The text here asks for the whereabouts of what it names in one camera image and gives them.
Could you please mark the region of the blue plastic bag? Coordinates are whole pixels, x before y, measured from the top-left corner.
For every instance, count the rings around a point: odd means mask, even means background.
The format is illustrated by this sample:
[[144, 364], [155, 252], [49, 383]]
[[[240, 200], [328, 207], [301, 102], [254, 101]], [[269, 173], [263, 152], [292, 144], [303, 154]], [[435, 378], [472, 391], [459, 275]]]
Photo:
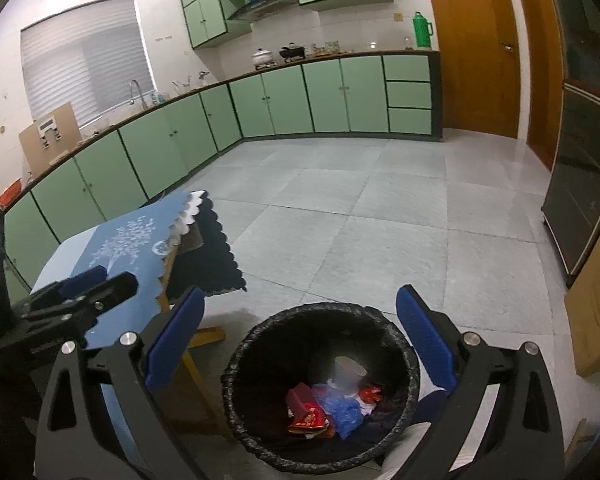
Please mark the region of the blue plastic bag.
[[312, 393], [318, 405], [334, 423], [336, 434], [342, 440], [350, 437], [364, 422], [365, 416], [354, 396], [346, 396], [327, 384], [314, 385]]

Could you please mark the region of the blue white paper cup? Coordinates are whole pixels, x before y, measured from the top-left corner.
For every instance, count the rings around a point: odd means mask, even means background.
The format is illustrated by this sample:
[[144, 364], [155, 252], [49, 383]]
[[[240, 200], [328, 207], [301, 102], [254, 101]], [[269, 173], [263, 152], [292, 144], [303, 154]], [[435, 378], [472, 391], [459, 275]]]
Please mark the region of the blue white paper cup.
[[359, 362], [350, 356], [336, 356], [332, 377], [327, 381], [327, 385], [345, 394], [357, 393], [366, 376], [367, 370]]

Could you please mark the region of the red paper cup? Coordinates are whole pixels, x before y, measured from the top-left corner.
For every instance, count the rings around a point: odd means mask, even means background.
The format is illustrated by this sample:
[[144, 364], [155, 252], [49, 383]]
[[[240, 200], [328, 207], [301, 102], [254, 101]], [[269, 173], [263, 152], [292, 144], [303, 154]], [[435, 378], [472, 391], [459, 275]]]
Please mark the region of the red paper cup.
[[328, 416], [315, 399], [312, 390], [303, 382], [288, 391], [286, 403], [291, 418], [288, 431], [292, 434], [315, 437], [329, 430]]

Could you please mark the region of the red plastic bag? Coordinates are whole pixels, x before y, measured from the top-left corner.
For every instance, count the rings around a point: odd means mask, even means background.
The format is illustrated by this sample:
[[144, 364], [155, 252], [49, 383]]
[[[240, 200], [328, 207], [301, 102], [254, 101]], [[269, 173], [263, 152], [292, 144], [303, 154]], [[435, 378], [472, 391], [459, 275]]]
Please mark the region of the red plastic bag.
[[362, 385], [358, 396], [365, 404], [377, 404], [384, 398], [382, 389], [373, 384]]

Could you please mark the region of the white tissue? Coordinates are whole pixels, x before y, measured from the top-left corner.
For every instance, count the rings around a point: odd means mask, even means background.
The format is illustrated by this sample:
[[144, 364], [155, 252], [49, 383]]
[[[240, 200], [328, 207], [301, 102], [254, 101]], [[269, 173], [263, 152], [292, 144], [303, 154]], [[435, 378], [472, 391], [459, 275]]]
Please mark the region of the white tissue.
[[381, 388], [372, 385], [365, 386], [358, 390], [355, 399], [358, 401], [362, 415], [368, 416], [373, 413], [377, 404], [382, 400]]

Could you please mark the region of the black trash bin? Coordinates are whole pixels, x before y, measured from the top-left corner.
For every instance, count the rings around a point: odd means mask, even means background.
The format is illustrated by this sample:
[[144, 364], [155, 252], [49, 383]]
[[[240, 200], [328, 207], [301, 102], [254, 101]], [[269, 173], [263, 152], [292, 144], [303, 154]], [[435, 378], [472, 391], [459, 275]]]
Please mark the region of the black trash bin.
[[244, 448], [293, 474], [334, 474], [384, 455], [411, 425], [416, 353], [396, 324], [358, 304], [316, 302], [253, 327], [221, 376]]

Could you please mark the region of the green lower kitchen cabinets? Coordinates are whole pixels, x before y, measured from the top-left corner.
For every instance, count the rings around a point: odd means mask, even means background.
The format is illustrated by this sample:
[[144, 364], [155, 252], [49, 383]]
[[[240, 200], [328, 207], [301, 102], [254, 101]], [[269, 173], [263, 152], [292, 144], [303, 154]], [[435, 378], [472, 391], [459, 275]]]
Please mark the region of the green lower kitchen cabinets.
[[251, 140], [442, 137], [436, 51], [340, 54], [245, 74], [179, 96], [62, 155], [6, 209], [9, 290], [26, 294], [57, 247], [160, 197]]

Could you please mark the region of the orange plastic basin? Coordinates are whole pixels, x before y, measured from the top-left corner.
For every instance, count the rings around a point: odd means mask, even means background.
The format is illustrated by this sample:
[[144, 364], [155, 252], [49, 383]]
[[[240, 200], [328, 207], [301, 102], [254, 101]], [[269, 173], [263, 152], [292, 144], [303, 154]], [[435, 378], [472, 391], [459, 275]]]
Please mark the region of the orange plastic basin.
[[0, 207], [6, 209], [11, 205], [22, 192], [22, 182], [20, 179], [15, 180], [0, 195]]

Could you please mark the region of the cardboard box on floor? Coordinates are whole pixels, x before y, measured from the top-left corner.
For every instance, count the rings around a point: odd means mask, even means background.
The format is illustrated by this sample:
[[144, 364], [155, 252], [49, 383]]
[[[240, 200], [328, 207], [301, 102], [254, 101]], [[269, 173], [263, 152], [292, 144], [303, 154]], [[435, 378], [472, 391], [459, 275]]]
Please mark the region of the cardboard box on floor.
[[565, 296], [574, 367], [581, 377], [600, 371], [600, 237]]

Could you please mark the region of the chrome sink faucet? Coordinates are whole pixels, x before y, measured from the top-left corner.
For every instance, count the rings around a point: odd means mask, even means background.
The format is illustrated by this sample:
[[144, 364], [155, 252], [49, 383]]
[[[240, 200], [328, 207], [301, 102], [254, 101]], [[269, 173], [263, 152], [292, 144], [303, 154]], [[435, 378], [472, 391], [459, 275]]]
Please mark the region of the chrome sink faucet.
[[140, 83], [136, 79], [132, 79], [130, 81], [129, 92], [129, 104], [131, 106], [135, 105], [136, 103], [140, 103], [140, 107], [142, 108], [142, 110], [148, 109], [148, 105], [145, 101], [142, 88], [140, 88]]

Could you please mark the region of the window with white blinds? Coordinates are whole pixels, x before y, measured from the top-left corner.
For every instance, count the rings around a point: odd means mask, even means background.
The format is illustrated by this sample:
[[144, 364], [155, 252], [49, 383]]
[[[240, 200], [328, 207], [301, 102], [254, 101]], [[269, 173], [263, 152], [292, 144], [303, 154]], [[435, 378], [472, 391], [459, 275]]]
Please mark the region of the window with white blinds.
[[136, 0], [98, 0], [20, 32], [24, 88], [34, 119], [70, 103], [85, 126], [129, 102], [136, 79], [156, 90]]

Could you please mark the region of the black glass cabinet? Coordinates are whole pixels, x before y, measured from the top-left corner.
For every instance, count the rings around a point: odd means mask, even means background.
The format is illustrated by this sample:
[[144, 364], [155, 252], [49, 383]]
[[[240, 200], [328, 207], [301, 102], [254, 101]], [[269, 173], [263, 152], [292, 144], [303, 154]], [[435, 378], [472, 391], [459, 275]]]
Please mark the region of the black glass cabinet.
[[600, 11], [553, 0], [562, 37], [562, 118], [543, 221], [572, 283], [600, 236]]

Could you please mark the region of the white cooking pot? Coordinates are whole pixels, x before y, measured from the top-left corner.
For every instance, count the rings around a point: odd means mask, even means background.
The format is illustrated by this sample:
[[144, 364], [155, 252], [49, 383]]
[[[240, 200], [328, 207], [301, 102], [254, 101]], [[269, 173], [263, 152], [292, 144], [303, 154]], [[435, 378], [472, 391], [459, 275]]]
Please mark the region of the white cooking pot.
[[251, 61], [256, 70], [263, 70], [264, 68], [275, 65], [273, 53], [266, 49], [258, 49], [254, 52]]

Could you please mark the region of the brown wooden door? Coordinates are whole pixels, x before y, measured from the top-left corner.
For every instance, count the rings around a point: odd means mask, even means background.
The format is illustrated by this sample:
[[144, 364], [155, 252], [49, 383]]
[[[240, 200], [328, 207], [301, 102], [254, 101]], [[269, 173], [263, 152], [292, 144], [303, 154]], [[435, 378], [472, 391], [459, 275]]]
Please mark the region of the brown wooden door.
[[431, 0], [443, 125], [515, 139], [520, 61], [512, 0]]
[[553, 0], [521, 0], [530, 62], [527, 144], [553, 169], [562, 120], [562, 40]]

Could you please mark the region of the green thermos bottle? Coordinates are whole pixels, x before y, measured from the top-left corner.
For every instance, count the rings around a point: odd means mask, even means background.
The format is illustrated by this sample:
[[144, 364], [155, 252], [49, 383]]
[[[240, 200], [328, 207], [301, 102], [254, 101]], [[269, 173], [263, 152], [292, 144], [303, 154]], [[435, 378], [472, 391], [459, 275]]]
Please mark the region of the green thermos bottle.
[[425, 15], [416, 11], [413, 18], [413, 26], [416, 46], [419, 49], [430, 50], [432, 48], [431, 37], [434, 36], [432, 23], [427, 20]]

